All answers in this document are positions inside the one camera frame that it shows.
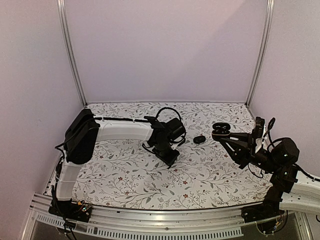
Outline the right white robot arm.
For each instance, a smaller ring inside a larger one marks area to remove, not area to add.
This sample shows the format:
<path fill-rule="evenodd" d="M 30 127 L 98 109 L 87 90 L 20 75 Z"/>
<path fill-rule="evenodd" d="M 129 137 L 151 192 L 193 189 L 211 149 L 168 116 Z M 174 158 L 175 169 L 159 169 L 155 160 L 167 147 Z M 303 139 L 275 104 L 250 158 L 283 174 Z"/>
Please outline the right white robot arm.
<path fill-rule="evenodd" d="M 300 151 L 291 138 L 276 139 L 277 145 L 272 150 L 257 144 L 249 133 L 228 133 L 213 139 L 225 148 L 240 169 L 252 164 L 271 175 L 272 186 L 262 203 L 241 209 L 245 222 L 272 218 L 284 211 L 320 213 L 320 179 L 297 165 Z"/>

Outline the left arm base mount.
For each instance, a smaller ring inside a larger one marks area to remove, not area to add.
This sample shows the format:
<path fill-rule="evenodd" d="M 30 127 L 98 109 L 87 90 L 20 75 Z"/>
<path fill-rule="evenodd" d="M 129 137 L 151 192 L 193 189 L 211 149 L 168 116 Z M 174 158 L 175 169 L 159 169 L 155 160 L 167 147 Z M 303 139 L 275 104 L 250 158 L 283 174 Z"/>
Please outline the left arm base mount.
<path fill-rule="evenodd" d="M 48 212 L 65 219 L 88 223 L 92 214 L 92 204 L 82 201 L 56 200 L 51 201 Z"/>

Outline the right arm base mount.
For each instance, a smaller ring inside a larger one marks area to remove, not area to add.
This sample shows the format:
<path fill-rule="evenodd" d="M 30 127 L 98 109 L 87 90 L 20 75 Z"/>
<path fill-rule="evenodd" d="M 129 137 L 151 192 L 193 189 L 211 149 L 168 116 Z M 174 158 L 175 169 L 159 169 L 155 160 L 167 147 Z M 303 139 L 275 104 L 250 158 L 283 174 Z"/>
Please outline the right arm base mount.
<path fill-rule="evenodd" d="M 271 235 L 283 228 L 288 216 L 280 210 L 278 201 L 264 200 L 260 204 L 246 206 L 241 209 L 241 217 L 245 223 L 256 222 L 258 231 L 264 235 Z"/>

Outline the black earbud charging case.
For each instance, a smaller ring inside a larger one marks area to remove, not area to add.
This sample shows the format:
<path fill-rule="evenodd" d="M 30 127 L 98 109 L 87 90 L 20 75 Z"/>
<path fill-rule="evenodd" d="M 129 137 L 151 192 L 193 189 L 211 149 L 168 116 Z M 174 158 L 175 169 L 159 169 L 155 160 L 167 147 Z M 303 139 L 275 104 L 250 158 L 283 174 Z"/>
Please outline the black earbud charging case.
<path fill-rule="evenodd" d="M 211 136 L 214 140 L 230 135 L 231 126 L 226 122 L 216 122 L 212 125 Z"/>

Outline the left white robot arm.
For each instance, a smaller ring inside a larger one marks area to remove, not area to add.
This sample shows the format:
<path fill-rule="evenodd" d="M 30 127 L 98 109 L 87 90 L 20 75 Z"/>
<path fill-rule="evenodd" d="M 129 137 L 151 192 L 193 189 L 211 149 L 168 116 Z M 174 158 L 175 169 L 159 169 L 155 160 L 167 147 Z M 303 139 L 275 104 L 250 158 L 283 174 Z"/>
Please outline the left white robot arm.
<path fill-rule="evenodd" d="M 89 108 L 81 110 L 65 133 L 62 143 L 55 149 L 62 153 L 62 163 L 56 169 L 56 186 L 53 191 L 55 209 L 63 216 L 74 213 L 73 187 L 82 166 L 93 156 L 97 142 L 108 140 L 139 140 L 147 142 L 151 153 L 171 167 L 179 156 L 177 146 L 186 140 L 186 129 L 181 116 L 168 122 L 156 116 L 143 119 L 99 116 Z"/>

